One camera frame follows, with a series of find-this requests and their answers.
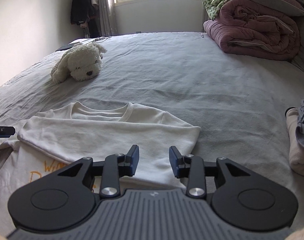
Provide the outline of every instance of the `plush toy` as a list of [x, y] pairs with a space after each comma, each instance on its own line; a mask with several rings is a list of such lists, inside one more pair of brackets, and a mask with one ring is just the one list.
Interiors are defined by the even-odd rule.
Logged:
[[54, 83], [59, 84], [72, 76], [76, 81], [84, 81], [97, 76], [102, 69], [103, 53], [107, 50], [100, 44], [77, 44], [67, 50], [51, 70]]

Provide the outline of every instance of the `black jacket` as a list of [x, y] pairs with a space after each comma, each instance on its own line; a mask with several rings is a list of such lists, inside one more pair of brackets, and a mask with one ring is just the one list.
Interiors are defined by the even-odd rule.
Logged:
[[91, 0], [72, 0], [71, 24], [80, 25], [80, 23], [86, 22], [88, 17], [90, 19], [96, 17]]

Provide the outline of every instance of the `stack of folded clothes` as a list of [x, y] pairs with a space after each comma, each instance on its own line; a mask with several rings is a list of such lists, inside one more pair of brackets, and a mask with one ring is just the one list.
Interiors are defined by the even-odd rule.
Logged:
[[226, 53], [288, 60], [300, 49], [304, 0], [202, 0], [211, 20], [204, 30]]
[[304, 99], [300, 108], [287, 109], [285, 117], [290, 137], [290, 167], [304, 176]]

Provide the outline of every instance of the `pink blanket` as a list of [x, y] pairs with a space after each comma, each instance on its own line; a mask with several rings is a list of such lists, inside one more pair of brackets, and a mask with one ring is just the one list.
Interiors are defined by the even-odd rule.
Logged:
[[250, 0], [231, 0], [206, 33], [226, 53], [273, 60], [293, 58], [300, 48], [299, 30], [287, 15]]

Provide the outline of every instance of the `gray bed sheet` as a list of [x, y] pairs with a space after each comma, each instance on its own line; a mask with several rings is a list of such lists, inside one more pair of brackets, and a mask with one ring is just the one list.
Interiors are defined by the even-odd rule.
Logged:
[[227, 156], [292, 190], [299, 200], [292, 227], [304, 226], [304, 177], [289, 168], [284, 117], [304, 96], [302, 71], [285, 61], [225, 54], [200, 33], [141, 33], [102, 45], [108, 52], [92, 80], [55, 85], [50, 71], [63, 54], [55, 52], [1, 86], [0, 125], [75, 101], [94, 109], [129, 101], [156, 107], [201, 127], [194, 155]]

